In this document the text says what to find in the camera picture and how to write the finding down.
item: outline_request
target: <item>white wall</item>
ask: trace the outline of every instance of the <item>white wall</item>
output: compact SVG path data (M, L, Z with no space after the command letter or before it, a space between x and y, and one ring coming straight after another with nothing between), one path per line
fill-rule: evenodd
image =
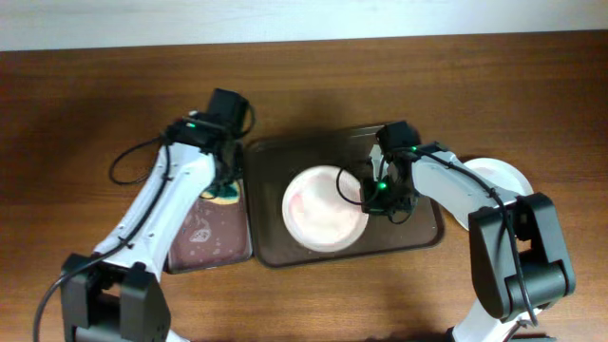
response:
M608 0L0 0L0 49L608 29Z

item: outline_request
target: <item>tray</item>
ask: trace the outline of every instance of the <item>tray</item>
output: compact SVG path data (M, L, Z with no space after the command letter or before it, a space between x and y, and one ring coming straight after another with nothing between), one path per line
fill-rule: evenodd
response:
M363 257L428 248L443 238L445 226L438 204L422 197L408 222L395 225L371 216L363 235L348 248L318 253L300 245L283 222L281 202L291 180L317 165L345 166L359 179L370 174L363 164L382 125L325 132L299 138L277 138L250 144L245 150L247 197L254 255L269 268Z

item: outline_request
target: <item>round white plate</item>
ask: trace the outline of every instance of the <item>round white plate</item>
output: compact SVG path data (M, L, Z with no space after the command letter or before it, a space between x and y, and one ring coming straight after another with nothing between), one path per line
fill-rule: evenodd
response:
M352 245L365 230L369 216L337 193L339 168L315 166L297 175L283 195L285 226L294 239L317 252L336 252ZM360 183L350 173L340 175L340 190L360 201Z
M534 193L528 179L513 165L491 158L478 158L465 162L465 166L477 172L488 181L506 190L528 196Z

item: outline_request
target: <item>table surface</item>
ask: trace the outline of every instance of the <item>table surface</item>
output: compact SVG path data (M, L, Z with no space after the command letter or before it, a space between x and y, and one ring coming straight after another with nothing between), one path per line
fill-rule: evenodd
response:
M30 338L65 258L90 253L138 193L109 182L114 157L205 108L214 87L256 106L249 141L405 119L425 142L515 165L555 202L578 278L533 332L605 340L606 31L0 53L0 340ZM172 326L213 341L442 333L475 299L467 232L445 218L446 238L429 250L165 275ZM43 340L62 329L56 295Z

